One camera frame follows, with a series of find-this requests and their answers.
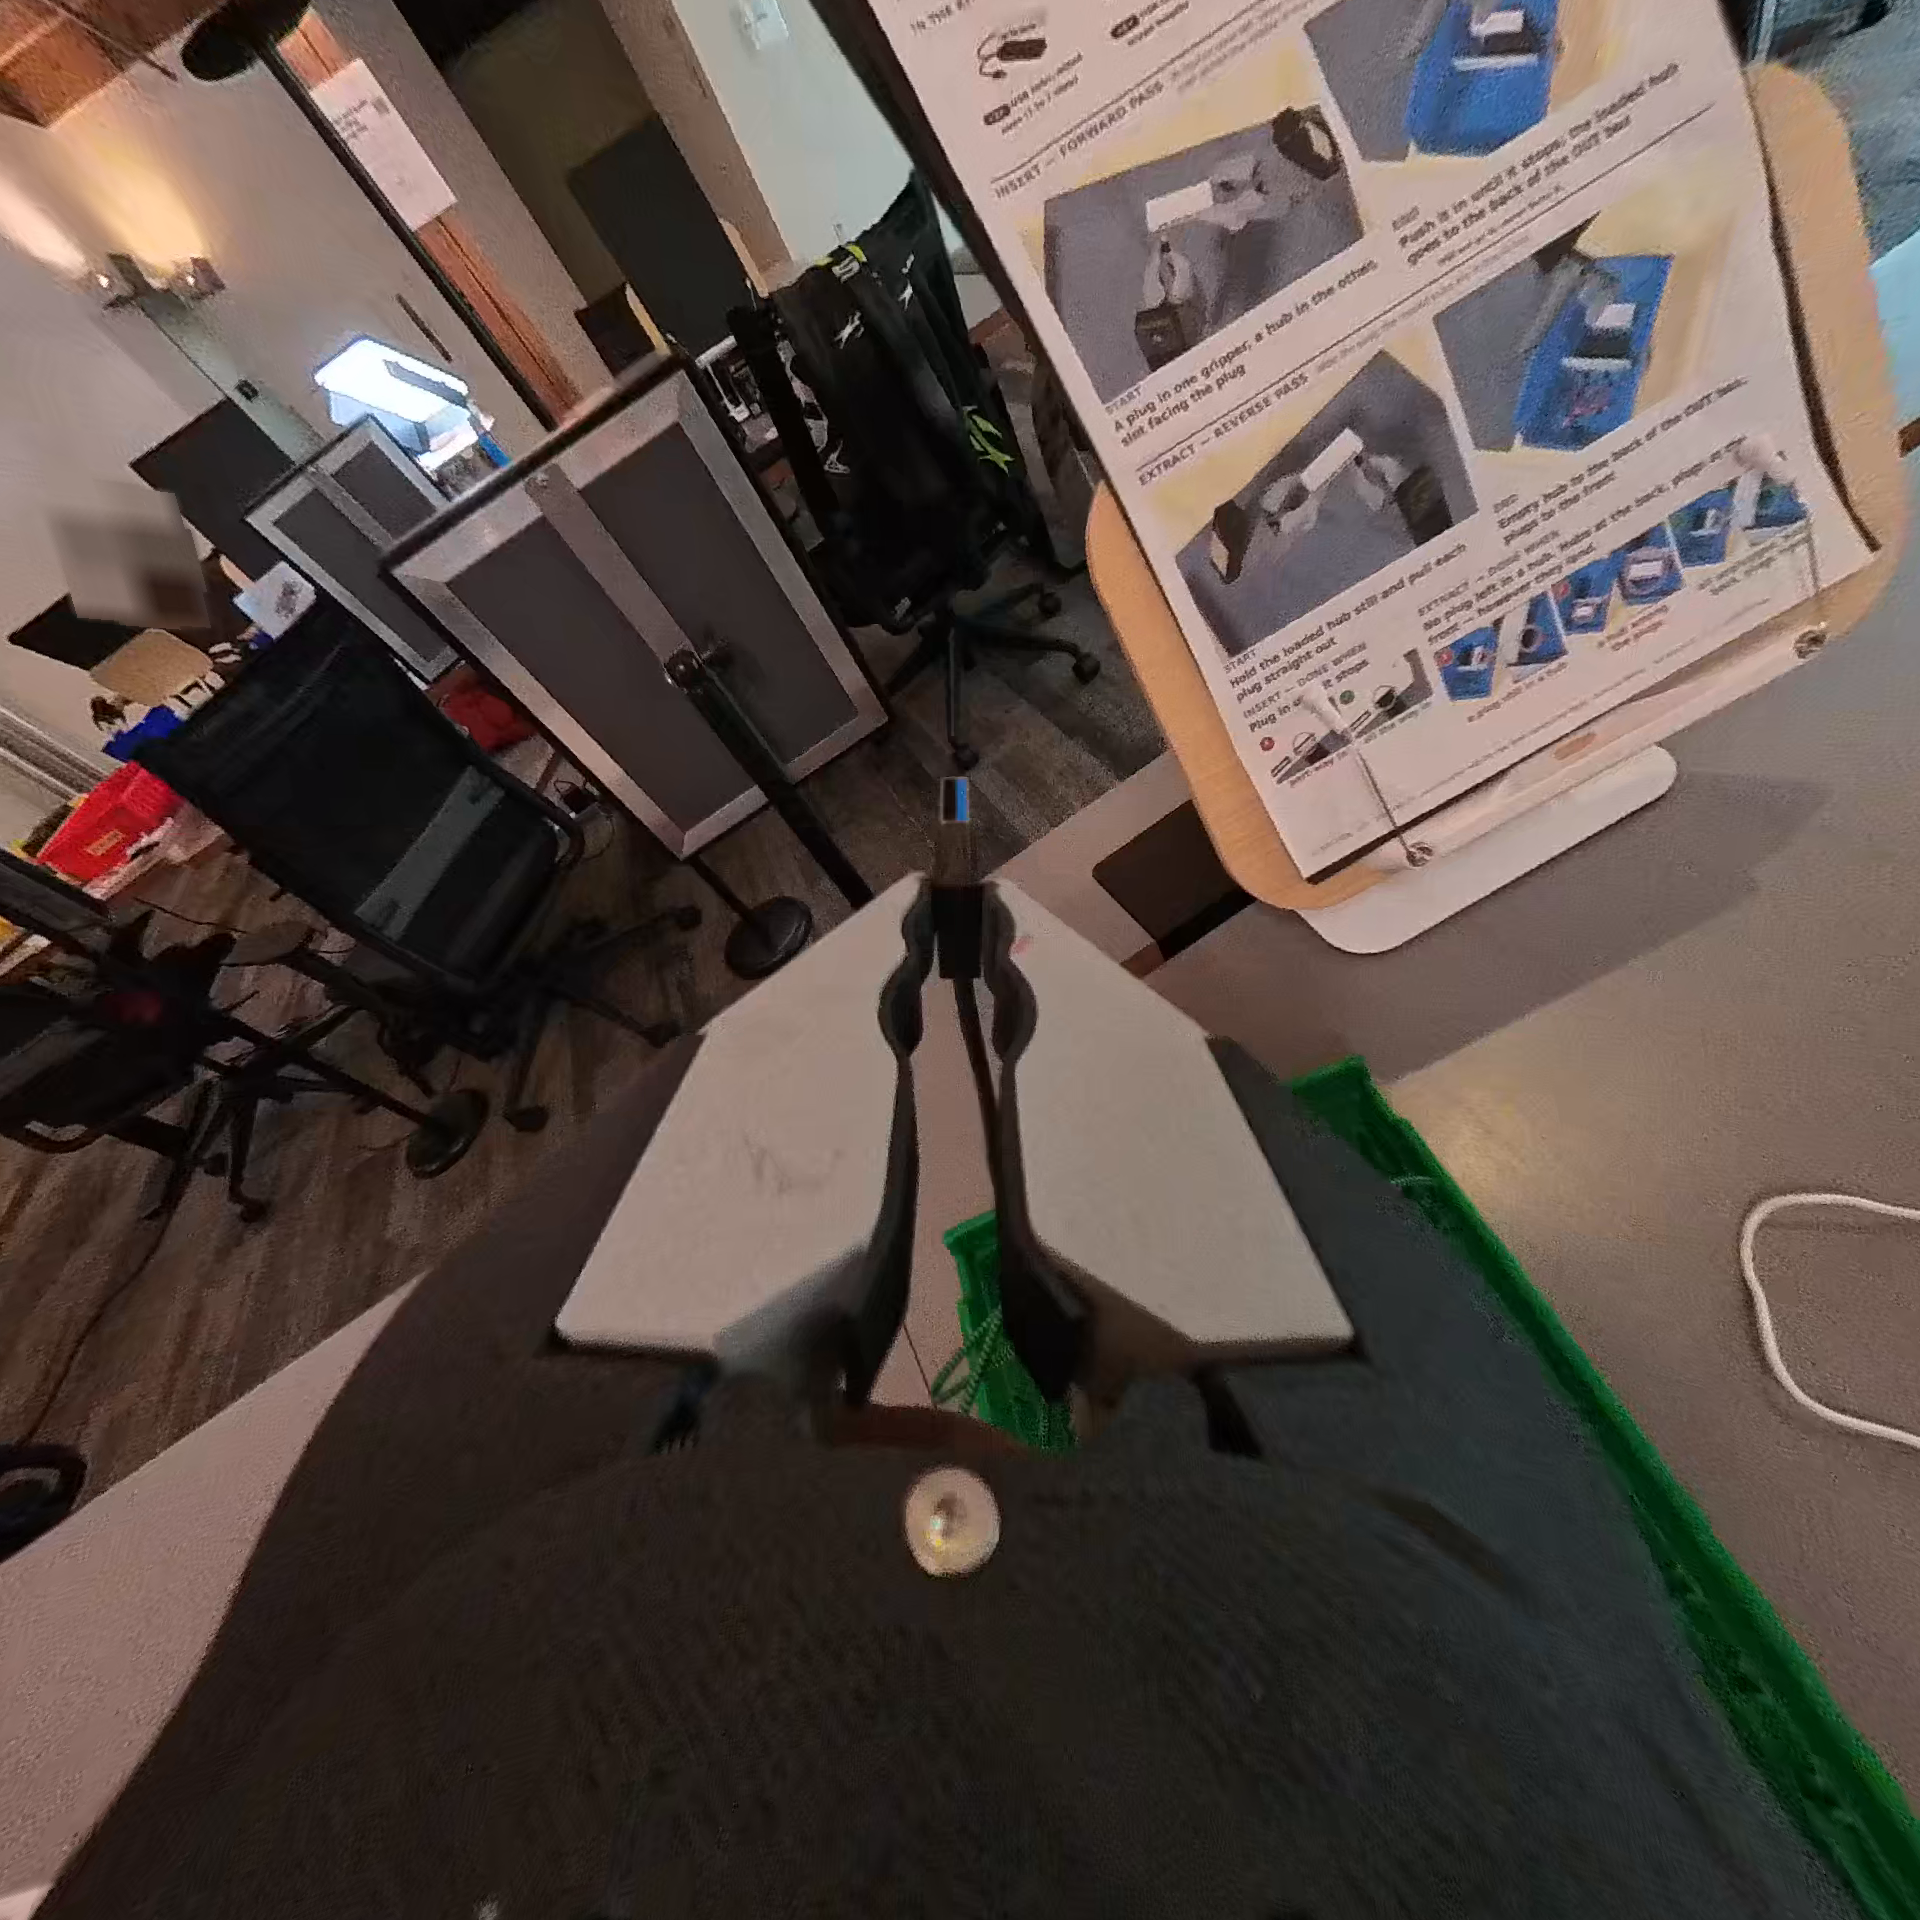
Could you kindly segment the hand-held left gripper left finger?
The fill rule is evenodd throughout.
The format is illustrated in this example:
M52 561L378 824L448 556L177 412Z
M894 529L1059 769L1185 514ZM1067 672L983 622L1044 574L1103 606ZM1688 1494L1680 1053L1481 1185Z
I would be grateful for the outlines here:
M708 1022L559 1343L872 1398L910 1292L934 949L906 878Z

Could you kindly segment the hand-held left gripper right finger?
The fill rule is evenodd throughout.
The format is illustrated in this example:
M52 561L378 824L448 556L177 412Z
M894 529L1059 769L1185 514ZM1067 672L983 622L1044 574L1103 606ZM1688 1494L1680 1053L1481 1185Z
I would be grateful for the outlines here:
M1361 1353L1223 1044L1011 879L980 1062L1002 1324L1084 1437L1138 1384Z

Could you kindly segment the red storage bin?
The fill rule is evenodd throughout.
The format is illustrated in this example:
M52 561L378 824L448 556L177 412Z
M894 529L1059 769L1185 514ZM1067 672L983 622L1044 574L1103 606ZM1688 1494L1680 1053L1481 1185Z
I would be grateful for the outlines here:
M75 884L118 873L132 848L168 828L183 797L136 761L121 762L63 817L35 858Z

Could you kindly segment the black stanchion post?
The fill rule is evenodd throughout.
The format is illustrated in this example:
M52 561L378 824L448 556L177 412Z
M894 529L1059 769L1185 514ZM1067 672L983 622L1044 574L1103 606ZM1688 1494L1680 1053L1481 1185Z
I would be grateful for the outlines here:
M787 773L774 743L735 695L719 668L720 656L719 648L702 650L695 641L681 639L666 656L663 672L689 698L691 708L702 718L736 767L752 778L764 801L801 841L803 849L844 902L851 910L872 904L876 900L873 887L835 841L825 817ZM687 848L680 858L702 878L735 918L732 933L726 940L726 961L735 975L764 980L783 970L810 945L816 926L806 900L795 896L769 896L751 902L704 852Z

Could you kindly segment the white paper notice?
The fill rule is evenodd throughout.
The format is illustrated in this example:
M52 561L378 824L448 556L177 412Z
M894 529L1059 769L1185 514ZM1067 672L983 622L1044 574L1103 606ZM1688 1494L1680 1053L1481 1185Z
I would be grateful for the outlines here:
M343 63L308 94L408 230L457 206L450 182L367 60Z

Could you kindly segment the chair draped with black jacket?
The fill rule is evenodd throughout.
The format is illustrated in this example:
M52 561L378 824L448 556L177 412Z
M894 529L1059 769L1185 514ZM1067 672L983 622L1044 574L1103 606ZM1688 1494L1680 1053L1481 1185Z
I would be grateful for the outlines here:
M814 532L808 559L844 624L915 639L886 698L943 676L959 774L977 767L964 681L983 653L1062 656L1078 681L1098 678L1091 648L1050 629L1074 565L972 340L922 174L730 325Z

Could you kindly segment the green plastic bin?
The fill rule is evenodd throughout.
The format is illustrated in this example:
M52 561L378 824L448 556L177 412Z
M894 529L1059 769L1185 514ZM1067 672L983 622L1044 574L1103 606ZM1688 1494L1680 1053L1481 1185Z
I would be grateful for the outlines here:
M1697 1663L1746 1762L1835 1869L1858 1911L1919 1914L1919 1821L1880 1751L1760 1586L1646 1440L1524 1266L1359 1056L1292 1080L1314 1119L1384 1175L1451 1244L1527 1341L1630 1508Z

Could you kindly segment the grey metal cabinet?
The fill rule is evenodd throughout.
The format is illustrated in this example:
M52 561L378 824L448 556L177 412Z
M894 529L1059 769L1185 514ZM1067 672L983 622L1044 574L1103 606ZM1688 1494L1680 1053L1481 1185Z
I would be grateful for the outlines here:
M380 574L670 856L767 809L667 676L708 660L788 778L887 710L689 358L654 352L391 546Z
M457 653L382 561L446 505L420 462L368 415L256 496L246 522L428 685Z

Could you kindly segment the black mesh office chair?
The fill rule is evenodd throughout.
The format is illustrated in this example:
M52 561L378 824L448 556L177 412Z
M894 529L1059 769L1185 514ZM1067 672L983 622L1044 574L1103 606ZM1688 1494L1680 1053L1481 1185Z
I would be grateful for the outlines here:
M567 910L587 862L580 817L521 782L431 701L351 615L311 608L132 766L223 830L254 873L351 942L300 960L371 1017L420 1090L446 1050L505 1062L511 1127L547 1127L538 1053L562 1005L651 1049L684 1026L619 1007L612 961L695 904L615 927Z

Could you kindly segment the black monitor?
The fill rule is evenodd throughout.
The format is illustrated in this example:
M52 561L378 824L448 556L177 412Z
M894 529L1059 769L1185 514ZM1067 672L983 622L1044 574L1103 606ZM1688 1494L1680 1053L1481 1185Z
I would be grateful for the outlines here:
M663 119L572 166L567 189L663 336L707 352L730 334L751 277Z

